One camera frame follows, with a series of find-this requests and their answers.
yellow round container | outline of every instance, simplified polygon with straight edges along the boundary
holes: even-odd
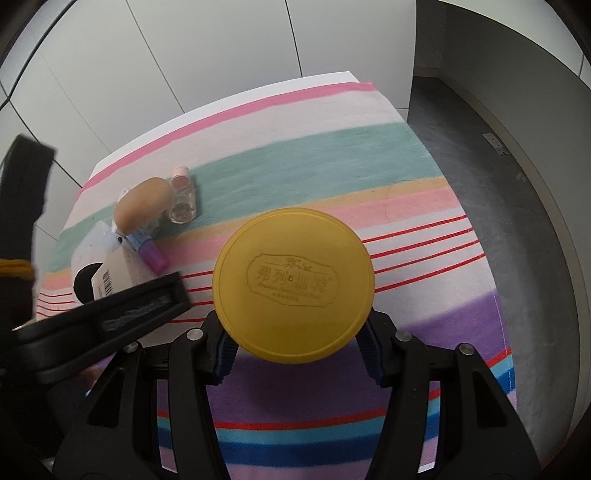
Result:
[[[357,235],[316,210],[253,218],[227,241],[213,271],[213,303],[244,349],[299,364],[345,346],[374,300],[374,269]]]

embossed logo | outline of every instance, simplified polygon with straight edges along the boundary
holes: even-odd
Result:
[[[331,267],[293,255],[259,255],[246,278],[251,291],[283,305],[326,307],[339,291]]]

bread roll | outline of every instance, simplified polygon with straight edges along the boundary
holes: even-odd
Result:
[[[113,220],[129,235],[174,203],[174,191],[164,179],[153,177],[132,188],[115,206]]]

glass bottle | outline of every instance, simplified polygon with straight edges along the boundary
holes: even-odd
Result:
[[[174,190],[174,203],[168,210],[172,223],[189,223],[197,214],[195,186],[187,167],[175,167],[170,185]]]

table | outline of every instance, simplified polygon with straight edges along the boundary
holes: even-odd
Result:
[[[69,261],[124,187],[187,165],[203,214],[166,225],[157,240],[180,270],[193,308],[142,339],[155,345],[200,325],[212,310],[211,275],[230,235],[285,206],[327,212],[367,247],[374,308],[425,343],[475,345],[516,405],[511,349],[485,254],[441,171],[371,83],[350,73],[289,80],[182,115],[100,162],[83,186],[43,282],[37,318],[77,304]],[[354,342],[304,365],[239,350],[232,373],[208,390],[233,479],[363,478],[389,390],[368,377]],[[163,465],[174,469],[166,384],[158,386]],[[421,470],[433,466],[439,391],[431,386]]]

